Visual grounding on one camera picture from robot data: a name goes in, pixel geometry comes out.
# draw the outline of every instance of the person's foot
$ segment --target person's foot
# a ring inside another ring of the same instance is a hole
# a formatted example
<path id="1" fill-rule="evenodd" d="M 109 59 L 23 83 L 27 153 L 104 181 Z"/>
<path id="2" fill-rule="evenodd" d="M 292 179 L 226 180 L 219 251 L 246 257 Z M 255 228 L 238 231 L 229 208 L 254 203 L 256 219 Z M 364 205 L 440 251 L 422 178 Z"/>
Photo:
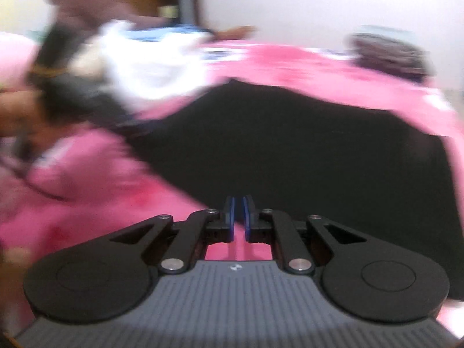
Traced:
<path id="1" fill-rule="evenodd" d="M 253 26 L 240 26 L 216 33 L 217 40 L 243 40 L 255 31 Z"/>

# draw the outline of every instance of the gray ribbed surface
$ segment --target gray ribbed surface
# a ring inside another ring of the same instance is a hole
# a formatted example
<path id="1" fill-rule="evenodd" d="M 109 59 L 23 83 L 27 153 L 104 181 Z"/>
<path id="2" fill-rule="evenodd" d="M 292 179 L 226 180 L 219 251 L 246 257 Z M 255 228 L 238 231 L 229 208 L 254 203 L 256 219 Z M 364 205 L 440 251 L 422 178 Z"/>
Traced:
<path id="1" fill-rule="evenodd" d="M 92 326 L 39 319 L 18 341 L 24 348 L 449 348 L 456 339 L 433 320 L 396 327 L 356 320 L 311 278 L 274 262 L 198 262 L 164 277 L 122 317 Z"/>

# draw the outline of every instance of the white logo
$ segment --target white logo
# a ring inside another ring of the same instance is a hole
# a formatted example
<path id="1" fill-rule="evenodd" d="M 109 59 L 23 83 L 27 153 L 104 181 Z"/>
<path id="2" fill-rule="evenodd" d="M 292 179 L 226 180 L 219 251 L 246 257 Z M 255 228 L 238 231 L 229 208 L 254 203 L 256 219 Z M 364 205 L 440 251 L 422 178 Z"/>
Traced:
<path id="1" fill-rule="evenodd" d="M 232 271 L 236 271 L 236 272 L 237 272 L 237 271 L 240 271 L 243 267 L 242 267 L 241 265 L 239 265 L 239 264 L 236 264 L 236 265 L 231 265 L 229 268 L 230 268 Z"/>

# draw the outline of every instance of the black fabric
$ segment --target black fabric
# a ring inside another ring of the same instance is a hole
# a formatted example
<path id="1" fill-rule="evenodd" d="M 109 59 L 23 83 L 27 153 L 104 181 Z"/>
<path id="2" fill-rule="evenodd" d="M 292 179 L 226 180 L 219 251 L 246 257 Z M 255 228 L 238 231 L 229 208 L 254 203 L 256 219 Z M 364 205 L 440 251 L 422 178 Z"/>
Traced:
<path id="1" fill-rule="evenodd" d="M 258 208 L 326 216 L 437 261 L 450 296 L 464 299 L 464 239 L 439 137 L 387 111 L 238 81 L 164 122 L 162 147 L 131 144 L 196 200 L 221 208 L 250 194 Z"/>

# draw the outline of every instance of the folded clothes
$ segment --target folded clothes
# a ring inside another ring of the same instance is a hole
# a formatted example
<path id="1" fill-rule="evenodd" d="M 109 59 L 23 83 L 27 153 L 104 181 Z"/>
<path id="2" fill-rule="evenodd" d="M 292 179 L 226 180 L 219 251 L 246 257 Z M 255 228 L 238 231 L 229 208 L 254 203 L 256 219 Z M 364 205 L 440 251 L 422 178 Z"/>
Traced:
<path id="1" fill-rule="evenodd" d="M 172 27 L 161 27 L 150 30 L 125 31 L 122 33 L 122 35 L 126 39 L 133 39 L 138 41 L 161 41 L 167 34 L 191 34 L 198 32 L 210 31 L 189 24 L 177 24 Z"/>
<path id="2" fill-rule="evenodd" d="M 417 82 L 431 75 L 424 52 L 407 31 L 362 26 L 351 36 L 350 42 L 361 67 Z"/>

